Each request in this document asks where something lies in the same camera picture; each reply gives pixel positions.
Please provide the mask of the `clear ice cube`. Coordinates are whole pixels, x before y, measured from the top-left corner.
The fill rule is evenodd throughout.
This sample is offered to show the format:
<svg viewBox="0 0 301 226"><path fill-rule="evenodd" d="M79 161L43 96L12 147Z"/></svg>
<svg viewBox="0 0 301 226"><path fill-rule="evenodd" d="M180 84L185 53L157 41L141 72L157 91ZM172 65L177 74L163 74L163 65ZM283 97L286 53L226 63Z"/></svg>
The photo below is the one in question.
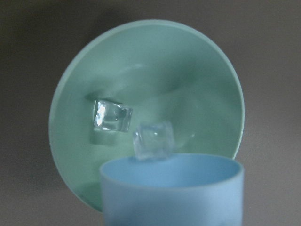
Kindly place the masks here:
<svg viewBox="0 0 301 226"><path fill-rule="evenodd" d="M96 100L93 126L101 131L128 132L133 109L107 100Z"/></svg>
<svg viewBox="0 0 301 226"><path fill-rule="evenodd" d="M133 133L133 145L140 161L168 158L176 147L171 122L140 124Z"/></svg>

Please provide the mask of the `blue cup with ice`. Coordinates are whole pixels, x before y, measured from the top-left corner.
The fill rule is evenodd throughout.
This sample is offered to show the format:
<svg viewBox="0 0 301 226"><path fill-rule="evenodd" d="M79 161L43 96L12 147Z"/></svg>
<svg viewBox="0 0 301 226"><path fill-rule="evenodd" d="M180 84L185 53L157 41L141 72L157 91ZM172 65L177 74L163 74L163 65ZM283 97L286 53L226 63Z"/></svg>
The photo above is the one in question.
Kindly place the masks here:
<svg viewBox="0 0 301 226"><path fill-rule="evenodd" d="M240 226L244 168L229 158L175 154L133 157L99 169L107 226Z"/></svg>

